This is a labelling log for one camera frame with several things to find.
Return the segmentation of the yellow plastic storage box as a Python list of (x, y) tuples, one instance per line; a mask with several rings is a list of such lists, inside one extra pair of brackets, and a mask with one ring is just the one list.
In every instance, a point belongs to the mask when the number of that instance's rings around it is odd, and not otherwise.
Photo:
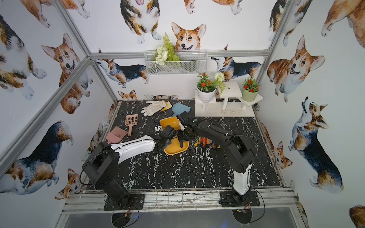
[[(163, 128), (163, 130), (169, 125), (171, 126), (173, 129), (175, 130), (182, 130), (182, 125), (180, 124), (178, 118), (176, 116), (172, 116), (169, 118), (165, 118), (160, 120), (160, 125)], [(184, 151), (186, 151), (189, 147), (189, 142), (182, 142), (180, 143), (179, 139), (177, 138), (177, 136), (175, 136), (172, 139), (172, 142), (170, 145), (168, 145), (165, 149), (164, 152), (167, 155), (176, 155), (179, 153), (182, 153)]]

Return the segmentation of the orange grey handle screwdriver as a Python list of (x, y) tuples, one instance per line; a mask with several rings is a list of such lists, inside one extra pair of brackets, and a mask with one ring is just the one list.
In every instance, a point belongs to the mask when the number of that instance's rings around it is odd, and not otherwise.
[(205, 145), (206, 145), (206, 138), (205, 138), (205, 137), (202, 137), (202, 138), (200, 139), (200, 144), (201, 144), (202, 146), (205, 146)]

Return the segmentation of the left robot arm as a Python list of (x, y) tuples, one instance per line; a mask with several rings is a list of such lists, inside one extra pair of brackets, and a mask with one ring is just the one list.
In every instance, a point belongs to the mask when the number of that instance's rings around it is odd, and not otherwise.
[(163, 150), (172, 144), (177, 130), (167, 126), (163, 131), (152, 135), (116, 144), (101, 142), (93, 153), (86, 159), (82, 172), (89, 178), (97, 190), (103, 190), (116, 204), (129, 204), (130, 195), (123, 184), (115, 179), (120, 163), (154, 149)]

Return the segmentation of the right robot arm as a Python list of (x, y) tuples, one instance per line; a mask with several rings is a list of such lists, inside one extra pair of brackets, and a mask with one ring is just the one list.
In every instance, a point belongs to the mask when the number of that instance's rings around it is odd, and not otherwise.
[(183, 139), (205, 137), (225, 152), (227, 162), (234, 170), (232, 200), (237, 204), (243, 203), (251, 190), (251, 168), (255, 157), (247, 137), (214, 126), (204, 119), (191, 117), (187, 112), (181, 113), (177, 118), (184, 127), (181, 133)]

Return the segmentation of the blue plastic dustpan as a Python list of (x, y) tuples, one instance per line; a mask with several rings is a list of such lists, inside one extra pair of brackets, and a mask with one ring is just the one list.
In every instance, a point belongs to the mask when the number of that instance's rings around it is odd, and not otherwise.
[(182, 103), (175, 103), (172, 107), (172, 111), (173, 111), (172, 117), (174, 117), (182, 114), (183, 112), (189, 113), (191, 111), (191, 107), (186, 106)]

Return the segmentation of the yellow cloth under glove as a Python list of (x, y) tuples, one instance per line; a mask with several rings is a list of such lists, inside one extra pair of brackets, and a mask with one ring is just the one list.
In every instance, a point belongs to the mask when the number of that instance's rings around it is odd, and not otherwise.
[(173, 105), (169, 101), (165, 102), (165, 104), (166, 106), (161, 110), (161, 112), (171, 109), (173, 107)]

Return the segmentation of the white work glove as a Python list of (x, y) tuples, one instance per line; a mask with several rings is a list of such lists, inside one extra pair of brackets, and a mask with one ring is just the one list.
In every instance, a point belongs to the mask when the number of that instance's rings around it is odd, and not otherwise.
[(166, 107), (166, 102), (163, 100), (162, 101), (148, 100), (147, 103), (149, 105), (142, 108), (142, 111), (141, 111), (141, 113), (144, 116), (153, 116), (155, 113), (157, 113), (158, 111), (161, 111), (163, 108)]

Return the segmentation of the brown plastic slotted scoop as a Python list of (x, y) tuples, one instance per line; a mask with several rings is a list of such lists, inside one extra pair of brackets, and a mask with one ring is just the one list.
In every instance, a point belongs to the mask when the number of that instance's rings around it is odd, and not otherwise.
[(137, 125), (137, 123), (138, 123), (138, 114), (126, 116), (125, 125), (128, 126), (128, 136), (129, 137), (132, 135), (133, 126)]

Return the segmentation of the white pot red flowers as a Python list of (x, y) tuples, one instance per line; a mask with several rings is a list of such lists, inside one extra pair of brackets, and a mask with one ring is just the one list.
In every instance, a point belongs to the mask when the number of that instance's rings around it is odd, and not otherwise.
[(216, 81), (211, 80), (207, 73), (202, 73), (198, 76), (199, 80), (197, 81), (197, 89), (199, 99), (203, 103), (209, 103), (212, 101), (216, 92)]

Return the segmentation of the white stepped plant stand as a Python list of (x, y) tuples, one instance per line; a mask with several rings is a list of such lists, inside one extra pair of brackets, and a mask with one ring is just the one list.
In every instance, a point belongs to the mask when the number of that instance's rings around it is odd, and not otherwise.
[(257, 95), (254, 101), (242, 99), (242, 92), (237, 81), (225, 82), (225, 89), (219, 92), (223, 102), (217, 102), (216, 93), (204, 93), (195, 90), (195, 116), (196, 117), (254, 117), (252, 106), (263, 97)]

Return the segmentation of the white hydrangea flower sprig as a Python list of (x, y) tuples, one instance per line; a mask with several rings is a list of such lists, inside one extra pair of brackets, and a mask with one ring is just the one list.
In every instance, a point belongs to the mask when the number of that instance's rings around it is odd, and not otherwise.
[(220, 89), (220, 91), (223, 92), (224, 89), (226, 88), (226, 85), (224, 83), (224, 81), (225, 81), (224, 74), (221, 72), (216, 73), (214, 76), (214, 81), (215, 81), (216, 86)]

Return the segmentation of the green pot red flowers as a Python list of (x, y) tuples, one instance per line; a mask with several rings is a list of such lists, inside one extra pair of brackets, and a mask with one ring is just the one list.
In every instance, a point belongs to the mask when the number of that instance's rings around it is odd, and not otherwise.
[(255, 79), (246, 79), (243, 83), (242, 99), (247, 102), (252, 102), (256, 99), (260, 85)]

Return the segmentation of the green fern with white flowers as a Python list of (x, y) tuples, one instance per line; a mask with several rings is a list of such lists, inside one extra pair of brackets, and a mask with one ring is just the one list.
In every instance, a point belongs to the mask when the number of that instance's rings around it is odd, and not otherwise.
[(175, 48), (166, 33), (163, 37), (163, 45), (156, 49), (155, 56), (152, 60), (161, 66), (164, 66), (167, 62), (180, 61), (178, 55), (175, 53)]

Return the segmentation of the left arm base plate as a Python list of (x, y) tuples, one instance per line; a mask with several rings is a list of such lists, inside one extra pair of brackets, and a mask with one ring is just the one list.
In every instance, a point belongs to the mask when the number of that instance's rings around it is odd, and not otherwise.
[(114, 202), (107, 196), (104, 205), (104, 211), (121, 211), (130, 210), (136, 207), (141, 210), (144, 206), (145, 194), (131, 194), (129, 198), (124, 199), (122, 203)]

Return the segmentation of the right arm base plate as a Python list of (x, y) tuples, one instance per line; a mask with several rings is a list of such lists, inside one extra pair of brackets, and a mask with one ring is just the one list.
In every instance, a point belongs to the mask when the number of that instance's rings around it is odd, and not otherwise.
[(248, 191), (243, 196), (233, 191), (220, 192), (218, 203), (224, 208), (260, 205), (258, 193), (256, 191)]

